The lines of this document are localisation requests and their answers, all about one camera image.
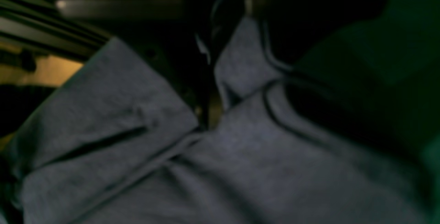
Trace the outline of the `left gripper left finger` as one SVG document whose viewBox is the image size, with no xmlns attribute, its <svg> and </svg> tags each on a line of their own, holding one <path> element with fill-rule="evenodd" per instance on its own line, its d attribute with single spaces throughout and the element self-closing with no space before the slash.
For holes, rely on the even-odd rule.
<svg viewBox="0 0 440 224">
<path fill-rule="evenodd" d="M 110 32 L 163 75 L 209 128 L 211 63 L 187 0 L 56 0 L 66 19 Z"/>
</svg>

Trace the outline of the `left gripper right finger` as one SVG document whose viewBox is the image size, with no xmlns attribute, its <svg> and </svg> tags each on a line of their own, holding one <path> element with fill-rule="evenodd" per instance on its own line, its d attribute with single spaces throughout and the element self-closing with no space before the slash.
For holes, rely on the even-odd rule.
<svg viewBox="0 0 440 224">
<path fill-rule="evenodd" d="M 247 0 L 256 22 L 262 63 L 289 71 L 313 47 L 349 25 L 378 18 L 389 0 Z"/>
</svg>

